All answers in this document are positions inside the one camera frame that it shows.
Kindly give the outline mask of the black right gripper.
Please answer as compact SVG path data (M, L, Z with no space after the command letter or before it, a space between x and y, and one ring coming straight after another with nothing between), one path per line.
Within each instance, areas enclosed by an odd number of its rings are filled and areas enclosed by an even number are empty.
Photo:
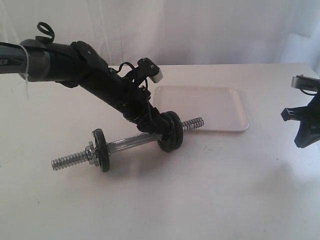
M288 108L281 112L286 121L299 121L299 129L294 139L298 148L306 148L320 140L320 95L315 95L307 106Z

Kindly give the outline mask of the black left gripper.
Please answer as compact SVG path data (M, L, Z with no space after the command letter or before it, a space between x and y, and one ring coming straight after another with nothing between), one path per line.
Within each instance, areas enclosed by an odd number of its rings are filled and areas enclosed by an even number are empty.
M150 96L151 93L145 86L121 88L116 91L115 101L111 106L122 113L126 120L136 124L139 131L163 135L167 130L167 122L159 117L159 111L150 104Z

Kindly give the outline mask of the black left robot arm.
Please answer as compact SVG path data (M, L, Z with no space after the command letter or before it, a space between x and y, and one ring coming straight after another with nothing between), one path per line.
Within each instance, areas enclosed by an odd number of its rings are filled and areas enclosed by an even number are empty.
M1 42L1 74L19 74L29 82L56 82L67 88L82 87L109 106L141 132L166 134L169 122L153 107L151 93L142 83L150 78L154 83L162 78L160 68L149 58L141 58L137 66L120 76L119 69L108 63L87 43L70 45L44 44L27 39L18 44Z

